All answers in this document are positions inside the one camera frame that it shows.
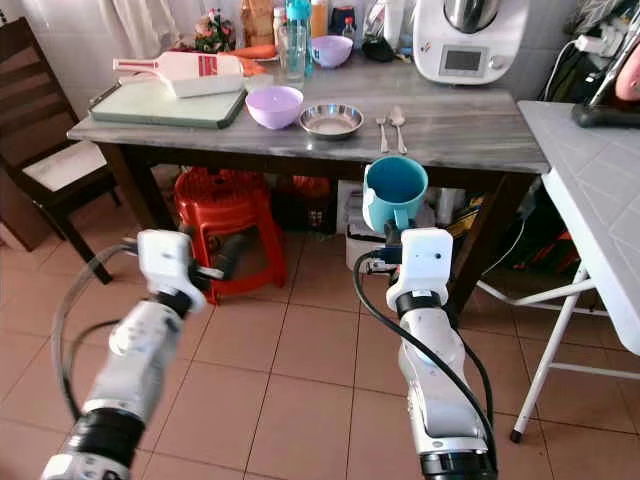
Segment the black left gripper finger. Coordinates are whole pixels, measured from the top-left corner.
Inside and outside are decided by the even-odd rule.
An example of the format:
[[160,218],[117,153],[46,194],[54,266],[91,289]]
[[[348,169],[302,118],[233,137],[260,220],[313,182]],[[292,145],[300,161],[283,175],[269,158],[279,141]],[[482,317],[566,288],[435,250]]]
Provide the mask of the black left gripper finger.
[[212,256],[212,279],[215,282],[229,282],[236,278],[241,265],[244,248],[248,244],[248,234],[238,233],[227,238],[218,252]]

